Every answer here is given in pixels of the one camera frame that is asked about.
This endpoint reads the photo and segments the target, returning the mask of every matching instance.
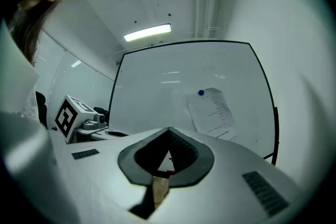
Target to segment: whiteboard frame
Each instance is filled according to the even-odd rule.
[[[250,43],[248,42],[241,42],[241,41],[231,41],[231,40],[216,40],[216,39],[210,39],[210,40],[191,40],[191,41],[181,41],[181,42],[174,42],[174,43],[168,43],[168,44],[162,44],[162,45],[157,45],[157,46],[152,46],[152,47],[146,47],[146,48],[142,48],[142,49],[138,49],[138,50],[134,50],[134,51],[130,51],[130,52],[126,52],[123,54],[120,64],[118,66],[118,72],[116,75],[116,78],[114,80],[113,83],[113,89],[112,89],[112,93],[111,93],[111,99],[110,99],[110,105],[109,105],[109,115],[111,113],[111,104],[112,104],[112,99],[113,99],[113,93],[114,93],[114,89],[116,87],[116,83],[118,80],[118,75],[119,75],[119,70],[120,67],[122,65],[122,61],[124,60],[124,56],[127,54],[132,54],[134,52],[138,52],[138,51],[142,51],[142,50],[149,50],[149,49],[154,49],[154,48],[158,48],[158,47],[164,47],[164,46],[170,46],[170,45],[177,45],[177,44],[186,44],[186,43],[198,43],[198,42],[222,42],[222,43],[240,43],[240,44],[247,44],[250,49],[252,50],[254,56],[256,57],[260,68],[262,70],[262,73],[264,74],[265,80],[266,80],[266,84],[268,87],[268,91],[269,91],[269,95],[271,97],[271,101],[272,101],[272,107],[273,107],[273,117],[274,117],[274,127],[275,127],[275,135],[274,135],[274,150],[272,153],[268,154],[267,156],[264,157],[264,159],[268,159],[270,157],[272,157],[272,164],[275,165],[276,161],[277,161],[277,156],[278,156],[278,149],[279,149],[279,115],[278,115],[278,109],[277,107],[274,106],[274,100],[273,100],[273,95],[272,95],[272,91],[271,88],[269,86],[265,71],[263,69],[263,66],[261,65],[259,58],[256,54],[256,52],[253,50],[252,46]]]

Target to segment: vent grille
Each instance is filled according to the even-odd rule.
[[[96,155],[98,153],[99,153],[98,150],[89,150],[89,151],[81,151],[81,152],[72,153],[72,156],[74,159],[82,159],[85,157]]]
[[[270,217],[288,206],[283,197],[258,172],[243,174],[243,178]]]

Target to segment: fluorescent light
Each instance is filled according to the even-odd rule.
[[[162,81],[161,83],[180,83],[180,80],[175,80],[175,81]]]
[[[74,62],[71,67],[76,67],[77,65],[79,65],[81,63],[80,60],[77,60],[76,62]]]
[[[130,33],[128,35],[125,35],[124,38],[126,41],[132,41],[138,38],[148,37],[152,35],[162,34],[162,33],[168,33],[172,31],[172,27],[170,24],[166,25],[159,25],[154,26],[151,28],[143,29],[137,32]]]

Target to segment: hair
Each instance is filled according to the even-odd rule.
[[[17,4],[22,0],[9,0],[8,9],[4,15],[7,21],[13,19],[18,7]],[[14,22],[12,37],[24,54],[26,59],[34,65],[35,53],[37,50],[37,40],[42,30],[43,24],[48,16],[53,12],[59,1],[40,1],[36,6],[25,12],[22,18]]]

